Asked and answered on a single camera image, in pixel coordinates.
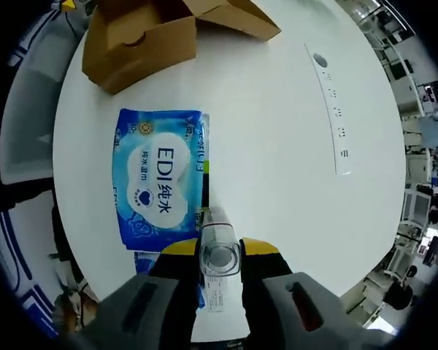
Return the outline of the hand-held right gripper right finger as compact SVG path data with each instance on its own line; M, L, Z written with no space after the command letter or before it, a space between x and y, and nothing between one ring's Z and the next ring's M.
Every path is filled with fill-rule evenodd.
M242 303L250 330L263 335L353 335L340 299L306 273L294 273L276 246L240 240Z

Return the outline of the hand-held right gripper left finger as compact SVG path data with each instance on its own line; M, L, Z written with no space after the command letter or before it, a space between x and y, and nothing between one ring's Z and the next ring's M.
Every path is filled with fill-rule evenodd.
M199 305L199 240L174 243L148 274L103 299L83 329L90 345L188 345Z

